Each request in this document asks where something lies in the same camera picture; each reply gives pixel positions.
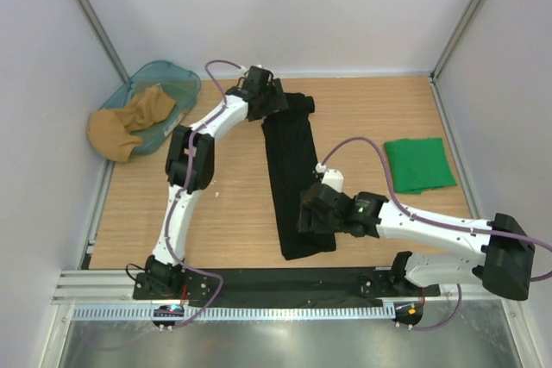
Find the green tank top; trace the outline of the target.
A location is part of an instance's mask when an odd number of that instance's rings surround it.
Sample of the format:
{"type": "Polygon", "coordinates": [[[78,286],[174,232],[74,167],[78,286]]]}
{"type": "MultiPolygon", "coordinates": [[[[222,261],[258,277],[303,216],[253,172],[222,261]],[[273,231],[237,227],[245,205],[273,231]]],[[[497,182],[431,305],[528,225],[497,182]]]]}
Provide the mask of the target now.
{"type": "Polygon", "coordinates": [[[421,194],[457,185],[442,138],[387,141],[384,150],[396,193],[421,194]]]}

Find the black tank top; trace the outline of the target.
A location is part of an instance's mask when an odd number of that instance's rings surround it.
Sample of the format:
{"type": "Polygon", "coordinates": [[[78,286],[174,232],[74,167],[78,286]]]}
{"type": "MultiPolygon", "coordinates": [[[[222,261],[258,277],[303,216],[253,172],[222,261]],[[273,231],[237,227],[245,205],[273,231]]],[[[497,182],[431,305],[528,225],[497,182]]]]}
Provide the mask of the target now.
{"type": "Polygon", "coordinates": [[[271,114],[261,127],[280,251],[285,259],[293,260],[334,252],[336,238],[298,231],[301,193],[315,183],[317,153],[309,115],[316,106],[312,97],[302,93],[287,93],[285,98],[288,109],[271,114]]]}

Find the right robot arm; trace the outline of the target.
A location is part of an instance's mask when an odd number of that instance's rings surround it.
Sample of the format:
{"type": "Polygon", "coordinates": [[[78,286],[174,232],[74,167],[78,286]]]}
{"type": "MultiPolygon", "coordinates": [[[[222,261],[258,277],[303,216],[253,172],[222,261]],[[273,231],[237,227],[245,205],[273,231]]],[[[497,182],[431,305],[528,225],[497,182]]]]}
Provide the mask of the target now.
{"type": "Polygon", "coordinates": [[[511,216],[468,220],[405,207],[386,196],[360,192],[350,197],[315,183],[300,196],[302,233],[345,233],[354,237],[413,240],[438,254],[398,253],[388,283],[407,296],[433,284],[480,285],[515,301],[529,296],[535,246],[511,216]]]}

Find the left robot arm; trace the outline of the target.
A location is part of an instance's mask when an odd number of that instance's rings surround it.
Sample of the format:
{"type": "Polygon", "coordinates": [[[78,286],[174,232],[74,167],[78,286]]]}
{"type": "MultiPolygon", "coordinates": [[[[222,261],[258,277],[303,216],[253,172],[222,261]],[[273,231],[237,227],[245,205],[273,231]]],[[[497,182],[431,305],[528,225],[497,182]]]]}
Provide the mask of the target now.
{"type": "Polygon", "coordinates": [[[172,132],[165,172],[167,208],[160,236],[135,276],[133,298],[176,299],[185,287],[185,246],[198,199],[213,179],[216,143],[237,124],[287,109],[281,82],[259,65],[223,92],[221,102],[190,126],[172,132]]]}

